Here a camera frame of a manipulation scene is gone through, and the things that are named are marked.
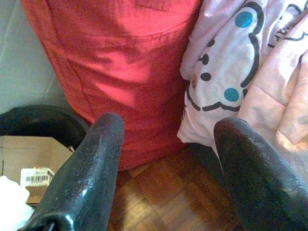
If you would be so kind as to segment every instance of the pink fabric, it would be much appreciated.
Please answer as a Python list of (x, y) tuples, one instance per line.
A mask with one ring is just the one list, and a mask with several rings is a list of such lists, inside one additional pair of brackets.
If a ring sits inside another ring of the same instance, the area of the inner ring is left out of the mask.
[(22, 3), (75, 111), (90, 122), (123, 117), (120, 170), (183, 147), (179, 68), (200, 0)]

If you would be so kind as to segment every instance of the barcode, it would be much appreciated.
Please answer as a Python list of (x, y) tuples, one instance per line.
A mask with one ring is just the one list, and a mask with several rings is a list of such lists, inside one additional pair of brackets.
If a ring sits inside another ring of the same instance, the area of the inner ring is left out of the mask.
[(30, 182), (42, 182), (45, 180), (48, 180), (48, 176), (26, 177), (26, 181), (30, 181)]

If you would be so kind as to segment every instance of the red bean bag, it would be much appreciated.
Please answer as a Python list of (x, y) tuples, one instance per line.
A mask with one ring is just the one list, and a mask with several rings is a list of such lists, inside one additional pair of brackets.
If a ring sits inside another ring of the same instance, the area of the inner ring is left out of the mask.
[(173, 153), (185, 82), (179, 72), (201, 0), (22, 0), (74, 110), (125, 121), (120, 170)]

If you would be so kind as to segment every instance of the blue dot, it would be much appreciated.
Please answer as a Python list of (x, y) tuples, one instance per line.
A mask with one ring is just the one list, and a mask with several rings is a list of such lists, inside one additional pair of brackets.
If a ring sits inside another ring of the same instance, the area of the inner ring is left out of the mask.
[(239, 92), (234, 88), (226, 89), (224, 96), (225, 96), (226, 100), (228, 100), (230, 102), (236, 102), (240, 98)]
[(253, 16), (250, 12), (239, 13), (235, 18), (235, 24), (240, 28), (248, 27), (252, 23)]

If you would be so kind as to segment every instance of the black plastic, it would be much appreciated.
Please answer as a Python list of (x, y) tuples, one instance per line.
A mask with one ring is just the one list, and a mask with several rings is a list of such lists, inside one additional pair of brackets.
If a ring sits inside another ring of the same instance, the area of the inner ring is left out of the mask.
[(54, 137), (75, 149), (89, 126), (73, 112), (54, 106), (33, 105), (14, 108), (0, 115), (0, 136)]
[(107, 229), (124, 123), (101, 116), (55, 174), (40, 204), (21, 231), (104, 231)]
[(308, 186), (248, 123), (215, 125), (225, 182), (243, 226), (251, 231), (308, 230)]

